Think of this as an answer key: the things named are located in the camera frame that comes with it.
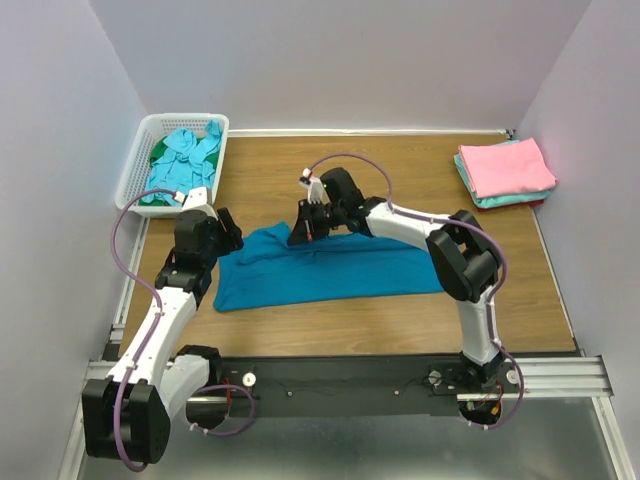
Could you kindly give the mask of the teal blue t-shirt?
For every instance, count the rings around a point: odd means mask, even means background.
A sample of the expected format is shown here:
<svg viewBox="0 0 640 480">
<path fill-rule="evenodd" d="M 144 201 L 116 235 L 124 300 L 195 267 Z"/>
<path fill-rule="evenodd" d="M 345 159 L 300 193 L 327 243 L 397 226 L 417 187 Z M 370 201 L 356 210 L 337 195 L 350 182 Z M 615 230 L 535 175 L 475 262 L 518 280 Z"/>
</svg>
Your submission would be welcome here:
<svg viewBox="0 0 640 480">
<path fill-rule="evenodd" d="M 216 311 L 443 291 L 431 257 L 416 247 L 360 234 L 290 246 L 289 235 L 284 222 L 257 229 L 219 259 Z"/>
</svg>

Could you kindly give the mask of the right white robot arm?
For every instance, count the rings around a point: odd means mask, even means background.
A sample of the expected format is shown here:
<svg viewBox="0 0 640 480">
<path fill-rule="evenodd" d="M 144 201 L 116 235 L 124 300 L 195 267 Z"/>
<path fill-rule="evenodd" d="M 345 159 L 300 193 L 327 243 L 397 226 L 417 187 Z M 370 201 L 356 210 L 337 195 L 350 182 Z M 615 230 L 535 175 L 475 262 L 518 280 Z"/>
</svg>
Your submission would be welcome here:
<svg viewBox="0 0 640 480">
<path fill-rule="evenodd" d="M 344 226 L 352 233 L 391 239 L 428 252 L 441 287 L 457 305 L 463 347 L 455 382 L 474 392 L 493 384 L 505 358 L 494 303 L 501 286 L 498 270 L 504 261 L 475 217 L 466 210 L 449 216 L 426 214 L 381 197 L 366 198 L 341 167 L 319 177 L 305 169 L 299 182 L 307 197 L 298 202 L 287 243 L 325 239 Z"/>
</svg>

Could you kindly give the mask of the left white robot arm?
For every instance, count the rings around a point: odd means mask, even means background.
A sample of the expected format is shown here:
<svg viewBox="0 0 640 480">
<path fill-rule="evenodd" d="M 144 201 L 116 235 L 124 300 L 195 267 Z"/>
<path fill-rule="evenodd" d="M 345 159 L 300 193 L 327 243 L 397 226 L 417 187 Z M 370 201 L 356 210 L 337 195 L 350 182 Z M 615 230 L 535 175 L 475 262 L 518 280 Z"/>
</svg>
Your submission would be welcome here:
<svg viewBox="0 0 640 480">
<path fill-rule="evenodd" d="M 243 246 L 242 231 L 226 208 L 178 214 L 174 246 L 153 284 L 148 312 L 133 341 L 102 379 L 81 395 L 86 452 L 140 472 L 163 456 L 171 421 L 194 393 L 225 384 L 213 347 L 175 345 L 197 312 L 219 258 Z"/>
</svg>

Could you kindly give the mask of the light blue crumpled t-shirt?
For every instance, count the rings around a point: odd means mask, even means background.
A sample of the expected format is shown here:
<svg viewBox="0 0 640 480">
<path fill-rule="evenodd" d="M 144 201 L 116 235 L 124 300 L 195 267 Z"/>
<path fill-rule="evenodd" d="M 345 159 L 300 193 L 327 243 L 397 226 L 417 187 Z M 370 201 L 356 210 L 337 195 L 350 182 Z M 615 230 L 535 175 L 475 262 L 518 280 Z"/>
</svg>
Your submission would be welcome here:
<svg viewBox="0 0 640 480">
<path fill-rule="evenodd" d="M 223 131 L 218 122 L 210 121 L 204 127 L 204 135 L 198 136 L 194 131 L 187 128 L 177 128 L 164 138 L 164 144 L 167 146 L 165 151 L 166 160 L 164 162 L 159 160 L 155 163 L 155 167 L 158 168 L 164 163 L 179 165 L 181 162 L 186 162 L 188 163 L 185 168 L 186 172 L 201 177 L 203 175 L 201 164 L 205 157 L 211 151 L 217 149 L 220 149 L 221 154 Z"/>
</svg>

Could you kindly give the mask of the green t-shirt in basket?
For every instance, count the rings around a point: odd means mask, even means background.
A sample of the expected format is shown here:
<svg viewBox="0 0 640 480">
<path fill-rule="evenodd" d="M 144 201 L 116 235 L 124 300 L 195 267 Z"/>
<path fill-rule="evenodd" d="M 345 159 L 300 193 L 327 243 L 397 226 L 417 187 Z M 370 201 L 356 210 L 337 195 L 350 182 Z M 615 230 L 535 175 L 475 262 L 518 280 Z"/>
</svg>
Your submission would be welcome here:
<svg viewBox="0 0 640 480">
<path fill-rule="evenodd" d="M 185 168 L 188 165 L 186 162 L 181 162 L 179 165 L 164 163 L 158 168 L 155 167 L 155 163 L 159 160 L 162 162 L 166 160 L 165 151 L 167 146 L 164 144 L 164 140 L 165 138 L 162 138 L 157 142 L 149 155 L 151 170 L 145 184 L 145 191 L 154 188 L 166 188 L 187 193 L 192 188 L 212 184 L 217 171 L 220 149 L 211 151 L 205 157 L 201 164 L 203 175 L 197 177 L 186 172 Z"/>
</svg>

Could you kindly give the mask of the white plastic laundry basket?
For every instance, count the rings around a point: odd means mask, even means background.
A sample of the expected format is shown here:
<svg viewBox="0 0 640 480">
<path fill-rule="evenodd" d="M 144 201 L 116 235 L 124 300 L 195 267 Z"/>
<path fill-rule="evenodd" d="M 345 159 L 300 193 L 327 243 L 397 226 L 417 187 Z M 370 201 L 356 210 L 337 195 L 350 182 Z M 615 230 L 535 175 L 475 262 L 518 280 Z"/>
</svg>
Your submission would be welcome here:
<svg viewBox="0 0 640 480">
<path fill-rule="evenodd" d="M 163 113 L 149 115 L 141 121 L 120 179 L 115 198 L 116 206 L 119 209 L 124 208 L 131 199 L 145 191 L 145 184 L 150 172 L 149 155 L 157 142 L 177 128 L 187 128 L 198 136 L 204 135 L 204 127 L 210 121 L 218 122 L 223 131 L 216 178 L 213 186 L 207 187 L 211 190 L 214 202 L 221 179 L 229 133 L 229 119 L 222 114 Z M 180 212 L 182 204 L 172 198 L 171 190 L 154 189 L 146 192 L 148 194 L 138 199 L 136 204 L 131 207 L 133 212 L 147 218 L 174 216 Z"/>
</svg>

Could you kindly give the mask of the mint folded t-shirt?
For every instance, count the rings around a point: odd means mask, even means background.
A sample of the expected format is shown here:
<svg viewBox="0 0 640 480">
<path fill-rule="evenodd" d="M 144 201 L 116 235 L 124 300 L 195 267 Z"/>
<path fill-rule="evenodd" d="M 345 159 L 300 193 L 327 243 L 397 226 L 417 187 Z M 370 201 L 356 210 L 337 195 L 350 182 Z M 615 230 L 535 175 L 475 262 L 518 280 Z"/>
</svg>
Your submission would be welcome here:
<svg viewBox="0 0 640 480">
<path fill-rule="evenodd" d="M 511 141 L 506 141 L 503 143 L 515 143 L 518 142 L 517 140 L 511 140 Z M 460 158 L 459 155 L 459 148 L 458 148 L 458 153 L 454 156 L 454 165 L 465 185 L 465 187 L 467 188 L 468 192 L 471 195 L 471 199 L 473 201 L 473 203 L 476 206 L 479 207 L 495 207 L 495 206 L 499 206 L 499 205 L 505 205 L 505 204 L 512 204 L 512 203 L 518 203 L 518 202 L 529 202 L 529 201 L 534 201 L 534 200 L 541 200 L 541 199 L 546 199 L 552 192 L 552 190 L 556 187 L 554 187 L 551 190 L 547 190 L 547 191 L 542 191 L 542 192 L 538 192 L 538 193 L 528 193 L 528 194 L 515 194 L 515 195 L 502 195 L 502 196 L 494 196 L 494 197 L 486 197 L 486 198 L 479 198 L 476 196 L 476 194 L 474 193 L 474 191 L 472 190 L 469 178 L 467 176 L 467 172 L 464 168 L 464 165 L 462 163 L 462 160 Z"/>
</svg>

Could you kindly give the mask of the pink folded t-shirt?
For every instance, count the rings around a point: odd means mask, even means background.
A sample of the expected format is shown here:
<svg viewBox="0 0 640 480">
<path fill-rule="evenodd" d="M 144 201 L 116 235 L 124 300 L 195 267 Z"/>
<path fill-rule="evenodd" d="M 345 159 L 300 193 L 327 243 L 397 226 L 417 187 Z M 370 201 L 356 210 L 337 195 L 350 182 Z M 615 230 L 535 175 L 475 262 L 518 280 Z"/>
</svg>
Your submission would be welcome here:
<svg viewBox="0 0 640 480">
<path fill-rule="evenodd" d="M 556 186 L 533 138 L 487 146 L 461 145 L 459 155 L 479 198 L 538 193 Z"/>
</svg>

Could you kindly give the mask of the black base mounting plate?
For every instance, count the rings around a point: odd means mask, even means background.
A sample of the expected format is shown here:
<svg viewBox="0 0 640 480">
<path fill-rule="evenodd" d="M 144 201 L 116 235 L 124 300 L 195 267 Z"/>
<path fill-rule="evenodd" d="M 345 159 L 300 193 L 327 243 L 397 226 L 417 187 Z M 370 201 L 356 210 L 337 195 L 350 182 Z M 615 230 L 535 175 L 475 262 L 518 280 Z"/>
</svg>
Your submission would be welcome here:
<svg viewBox="0 0 640 480">
<path fill-rule="evenodd" d="M 187 407 L 197 420 L 224 413 L 258 418 L 348 417 L 427 414 L 457 416 L 465 402 L 488 405 L 515 397 L 511 365 L 501 365 L 490 380 L 469 376 L 458 354 L 357 355 L 311 357 L 226 357 L 214 377 L 239 385 L 251 373 L 248 395 L 201 394 Z"/>
</svg>

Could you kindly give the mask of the aluminium extrusion rail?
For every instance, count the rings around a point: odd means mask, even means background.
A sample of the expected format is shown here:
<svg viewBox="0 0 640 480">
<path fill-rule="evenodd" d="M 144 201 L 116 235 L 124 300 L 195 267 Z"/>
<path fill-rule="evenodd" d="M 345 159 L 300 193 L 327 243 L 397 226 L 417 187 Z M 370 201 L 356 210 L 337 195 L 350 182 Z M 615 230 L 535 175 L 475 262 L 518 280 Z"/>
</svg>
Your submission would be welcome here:
<svg viewBox="0 0 640 480">
<path fill-rule="evenodd" d="M 520 357 L 527 398 L 611 397 L 613 388 L 599 357 Z"/>
</svg>

